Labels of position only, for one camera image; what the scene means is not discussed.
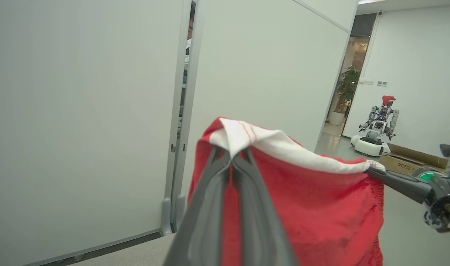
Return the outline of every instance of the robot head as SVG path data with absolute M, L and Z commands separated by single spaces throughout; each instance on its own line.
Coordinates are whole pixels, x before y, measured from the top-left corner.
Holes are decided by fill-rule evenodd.
M 382 105 L 383 106 L 392 106 L 392 103 L 396 100 L 393 96 L 384 95 L 382 97 Z

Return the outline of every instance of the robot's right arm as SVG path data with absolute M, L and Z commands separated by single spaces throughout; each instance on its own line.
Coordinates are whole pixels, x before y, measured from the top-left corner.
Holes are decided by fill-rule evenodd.
M 371 107 L 371 113 L 369 114 L 368 121 L 366 123 L 360 125 L 360 128 L 361 128 L 360 132 L 366 131 L 366 128 L 371 125 L 371 122 L 373 122 L 377 118 L 378 113 L 376 111 L 378 109 L 379 108 L 377 106 Z

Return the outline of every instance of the open cardboard box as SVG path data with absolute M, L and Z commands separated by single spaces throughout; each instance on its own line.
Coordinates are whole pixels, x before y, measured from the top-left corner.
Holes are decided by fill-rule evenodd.
M 386 170 L 412 175 L 415 170 L 421 167 L 431 167 L 441 173 L 447 167 L 448 160 L 445 158 L 439 158 L 390 143 L 388 145 L 391 152 L 381 155 L 379 160 L 386 167 Z

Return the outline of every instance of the humanoid robot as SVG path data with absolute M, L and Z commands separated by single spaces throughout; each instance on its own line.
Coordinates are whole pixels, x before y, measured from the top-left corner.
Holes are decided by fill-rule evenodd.
M 384 153 L 389 153 L 391 150 L 387 143 L 384 143 L 379 138 L 386 135 L 389 140 L 395 136 L 394 128 L 396 127 L 397 116 L 399 110 L 392 110 L 392 104 L 396 98 L 385 95 L 382 97 L 382 105 L 371 107 L 371 112 L 368 121 L 360 125 L 360 132 L 369 130 L 366 137 L 355 135 L 351 138 L 350 143 L 355 147 L 355 150 L 364 155 L 379 157 Z

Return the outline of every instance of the white panel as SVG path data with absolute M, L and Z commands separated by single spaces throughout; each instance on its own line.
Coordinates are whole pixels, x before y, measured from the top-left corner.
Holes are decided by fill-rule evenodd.
M 295 0 L 308 5 L 329 19 L 351 30 L 358 0 Z
M 450 142 L 450 7 L 387 12 L 372 38 L 362 78 L 388 85 L 358 85 L 343 135 L 360 134 L 371 107 L 392 95 L 400 113 L 390 143 L 441 156 Z
M 0 0 L 0 265 L 160 226 L 182 0 Z
M 203 5 L 185 195 L 195 143 L 218 116 L 282 129 L 314 150 L 348 40 L 346 32 L 293 1 Z

